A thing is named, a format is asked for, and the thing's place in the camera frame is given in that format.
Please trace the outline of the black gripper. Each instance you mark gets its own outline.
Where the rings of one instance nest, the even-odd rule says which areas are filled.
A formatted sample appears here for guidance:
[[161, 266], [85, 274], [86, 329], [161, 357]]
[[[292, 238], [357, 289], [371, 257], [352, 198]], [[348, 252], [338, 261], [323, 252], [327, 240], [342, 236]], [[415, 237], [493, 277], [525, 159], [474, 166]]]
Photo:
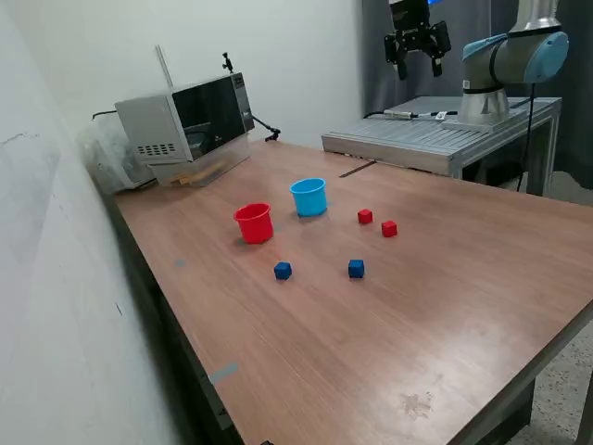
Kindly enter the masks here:
[[385, 60], [392, 64], [398, 78], [408, 77], [406, 56], [409, 51], [423, 51], [431, 58], [435, 77], [442, 75], [441, 58], [451, 49], [445, 21], [430, 26], [429, 2], [396, 1], [390, 5], [394, 31], [384, 38]]

